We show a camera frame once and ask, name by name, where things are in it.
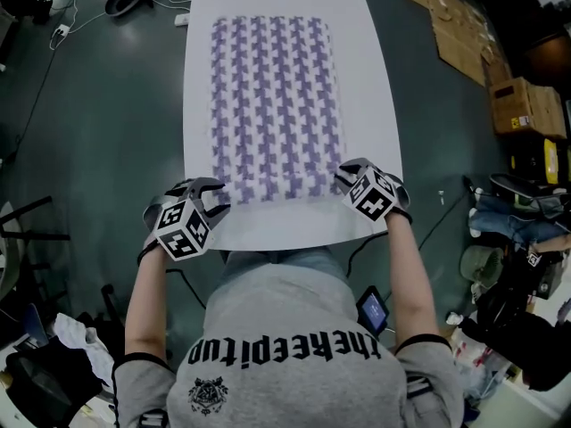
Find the blue jeans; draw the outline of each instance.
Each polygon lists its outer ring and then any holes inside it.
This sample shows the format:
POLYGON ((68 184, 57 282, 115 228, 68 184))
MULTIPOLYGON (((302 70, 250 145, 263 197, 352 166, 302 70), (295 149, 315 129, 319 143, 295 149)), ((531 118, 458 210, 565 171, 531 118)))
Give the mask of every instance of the blue jeans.
POLYGON ((468 220, 470 228, 500 233, 519 244, 542 243, 566 234, 563 228, 551 222, 518 217, 521 211, 501 198, 482 195, 476 209, 476 214, 468 220))
POLYGON ((345 273, 333 258, 331 251, 327 247, 314 247, 297 251, 230 252, 218 287, 237 279, 244 273, 271 264, 298 268, 307 267, 347 283, 345 273))

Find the gray concrete floor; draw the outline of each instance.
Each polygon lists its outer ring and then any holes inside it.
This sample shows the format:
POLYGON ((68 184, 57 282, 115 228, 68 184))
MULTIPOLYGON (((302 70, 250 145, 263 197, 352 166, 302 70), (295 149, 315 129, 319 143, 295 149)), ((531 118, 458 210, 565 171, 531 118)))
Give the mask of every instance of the gray concrete floor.
MULTIPOLYGON (((69 0, 54 0, 61 7, 69 0)), ((106 0, 78 0, 78 25, 103 12, 106 0)), ((492 133, 486 90, 438 59, 428 11, 409 0, 368 0, 385 56, 420 242, 463 193, 461 175, 480 178, 504 170, 492 133), (444 205, 439 191, 444 191, 444 205)), ((32 243, 31 259, 49 261, 51 290, 67 287, 62 309, 77 315, 104 311, 99 290, 113 284, 126 310, 146 238, 141 214, 156 193, 184 176, 183 68, 186 30, 176 11, 141 7, 120 21, 103 17, 58 49, 44 91, 14 165, 2 171, 2 196, 15 207, 42 196, 53 207, 22 222, 62 230, 70 243, 32 243)), ((5 156, 23 131, 50 62, 49 38, 59 13, 45 26, 24 21, 0 75, 0 148, 5 156)), ((68 10, 62 22, 70 23, 68 10)), ((465 199, 422 250, 439 320, 467 302, 459 256, 468 245, 465 199)), ((346 266, 361 241, 333 247, 346 266)), ((356 296, 370 284, 388 290, 386 238, 355 260, 356 296)), ((179 265, 204 300, 222 262, 217 252, 179 265)), ((176 275, 169 277, 169 346, 176 364, 201 334, 203 310, 176 275)))

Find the black sleeve trim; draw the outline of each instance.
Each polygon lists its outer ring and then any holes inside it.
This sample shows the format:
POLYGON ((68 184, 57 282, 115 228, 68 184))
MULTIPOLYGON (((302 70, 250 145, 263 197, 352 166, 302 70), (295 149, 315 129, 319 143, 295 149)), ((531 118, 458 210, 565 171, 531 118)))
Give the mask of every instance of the black sleeve trim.
POLYGON ((125 357, 117 360, 115 362, 115 365, 113 366, 113 373, 115 373, 115 370, 121 366, 124 365, 125 363, 128 363, 129 361, 137 361, 137 360, 144 360, 144 361, 152 361, 153 363, 156 363, 157 365, 161 365, 162 367, 168 369, 169 371, 172 370, 169 368, 169 365, 167 365, 164 361, 162 361, 160 358, 155 357, 154 355, 150 354, 150 353, 146 353, 146 352, 133 352, 133 353, 129 353, 128 355, 126 355, 125 357))
POLYGON ((146 352, 129 353, 125 357, 115 361, 115 364, 113 365, 113 371, 111 374, 111 379, 113 382, 113 405, 115 408, 114 412, 115 412, 115 427, 116 428, 119 428, 119 402, 117 401, 117 382, 115 381, 115 371, 117 371, 117 368, 119 366, 124 365, 125 363, 128 363, 129 361, 137 361, 137 360, 152 361, 153 363, 156 363, 157 365, 160 365, 160 366, 168 369, 172 373, 172 370, 169 368, 169 365, 167 365, 160 358, 155 357, 154 355, 151 355, 150 353, 146 353, 146 352))
POLYGON ((448 341, 446 341, 442 336, 439 336, 438 334, 417 334, 416 336, 412 336, 403 342, 396 350, 396 352, 394 352, 394 355, 399 353, 403 348, 410 346, 411 344, 417 344, 419 342, 440 342, 441 344, 445 344, 452 352, 452 347, 450 347, 448 341))

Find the phone screen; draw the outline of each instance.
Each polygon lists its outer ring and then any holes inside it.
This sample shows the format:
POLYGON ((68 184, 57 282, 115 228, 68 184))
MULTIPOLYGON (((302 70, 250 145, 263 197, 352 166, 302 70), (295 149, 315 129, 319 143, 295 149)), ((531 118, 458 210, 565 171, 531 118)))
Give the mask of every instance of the phone screen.
POLYGON ((378 330, 386 319, 386 313, 374 294, 370 294, 363 303, 363 312, 375 330, 378 330))

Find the wrist strap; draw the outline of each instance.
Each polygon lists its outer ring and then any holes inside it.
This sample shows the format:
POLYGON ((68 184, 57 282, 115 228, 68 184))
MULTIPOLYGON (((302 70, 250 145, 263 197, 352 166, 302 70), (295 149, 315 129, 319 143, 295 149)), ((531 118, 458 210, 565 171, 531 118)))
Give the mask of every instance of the wrist strap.
POLYGON ((153 249, 156 249, 158 245, 159 245, 159 240, 156 240, 156 239, 154 241, 150 242, 149 244, 147 244, 147 246, 139 253, 139 256, 137 257, 137 266, 138 267, 141 266, 141 260, 143 259, 143 257, 147 253, 152 251, 153 249))

